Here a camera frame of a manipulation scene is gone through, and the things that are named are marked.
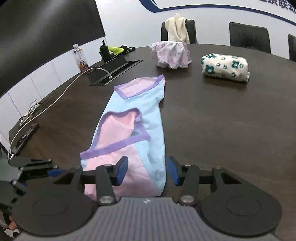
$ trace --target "yellow-green cloth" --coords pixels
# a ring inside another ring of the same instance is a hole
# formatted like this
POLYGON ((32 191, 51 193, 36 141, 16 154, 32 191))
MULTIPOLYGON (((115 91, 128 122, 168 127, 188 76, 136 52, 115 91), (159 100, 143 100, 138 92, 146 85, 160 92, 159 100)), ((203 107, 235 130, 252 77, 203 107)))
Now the yellow-green cloth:
POLYGON ((108 47, 108 50, 112 51, 114 55, 120 54, 124 51, 123 48, 119 48, 119 47, 108 47))

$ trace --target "conference table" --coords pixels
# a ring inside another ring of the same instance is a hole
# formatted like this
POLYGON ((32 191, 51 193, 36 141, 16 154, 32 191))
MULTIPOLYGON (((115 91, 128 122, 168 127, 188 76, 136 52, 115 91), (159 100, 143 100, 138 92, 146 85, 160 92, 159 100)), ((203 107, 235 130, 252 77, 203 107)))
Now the conference table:
MULTIPOLYGON (((238 47, 190 44, 192 63, 187 69, 156 66, 149 47, 127 54, 143 61, 106 86, 90 87, 83 75, 63 97, 38 117, 40 128, 21 156, 52 159, 60 168, 80 164, 79 154, 91 140, 114 86, 138 77, 165 76, 160 103, 166 156, 202 170, 223 166, 275 196, 283 216, 276 230, 282 240, 296 237, 296 63, 281 57, 238 47), (248 83, 204 76, 201 57, 220 53, 244 57, 248 83)), ((75 78, 54 90, 52 103, 75 78)), ((10 131, 14 137, 17 125, 10 131)), ((162 196, 177 196, 170 178, 162 196)), ((199 196, 210 193, 200 185, 199 196)))

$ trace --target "black screen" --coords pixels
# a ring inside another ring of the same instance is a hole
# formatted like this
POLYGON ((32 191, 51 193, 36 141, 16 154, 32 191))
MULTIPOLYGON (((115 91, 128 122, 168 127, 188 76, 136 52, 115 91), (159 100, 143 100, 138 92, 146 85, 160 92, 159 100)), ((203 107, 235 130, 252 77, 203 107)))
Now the black screen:
POLYGON ((105 36, 95 0, 6 0, 0 28, 0 96, 73 44, 105 36))

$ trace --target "pink fabric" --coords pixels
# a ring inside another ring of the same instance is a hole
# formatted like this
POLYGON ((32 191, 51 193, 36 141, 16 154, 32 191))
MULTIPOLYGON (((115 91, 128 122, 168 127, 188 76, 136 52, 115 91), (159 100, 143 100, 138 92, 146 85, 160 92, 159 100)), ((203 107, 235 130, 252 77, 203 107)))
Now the pink fabric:
POLYGON ((154 59, 157 59, 157 65, 162 68, 171 69, 187 68, 191 63, 189 50, 185 42, 162 41, 150 44, 154 59))
MULTIPOLYGON (((129 138, 134 130, 135 118, 135 111, 131 111, 124 117, 109 116, 102 124, 96 149, 129 138)), ((116 198, 123 194, 125 196, 159 196, 160 193, 150 180, 134 145, 126 146, 107 155, 90 158, 84 170, 95 170, 97 166, 104 164, 116 164, 122 156, 128 157, 128 171, 121 186, 113 187, 116 198)), ((85 194, 95 200, 95 185, 85 185, 85 194)))
POLYGON ((139 92, 141 92, 144 89, 147 89, 151 87, 156 78, 137 78, 130 82, 128 82, 125 85, 122 85, 119 87, 119 89, 127 96, 133 96, 139 92))

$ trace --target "white logo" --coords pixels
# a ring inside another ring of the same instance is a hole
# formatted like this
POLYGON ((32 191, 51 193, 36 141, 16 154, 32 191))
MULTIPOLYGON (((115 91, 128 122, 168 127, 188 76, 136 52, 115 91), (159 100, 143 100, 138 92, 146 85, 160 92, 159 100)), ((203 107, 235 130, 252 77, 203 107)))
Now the white logo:
POLYGON ((151 202, 151 200, 149 200, 149 199, 146 199, 146 200, 143 201, 143 203, 145 203, 145 204, 148 204, 150 202, 151 202))

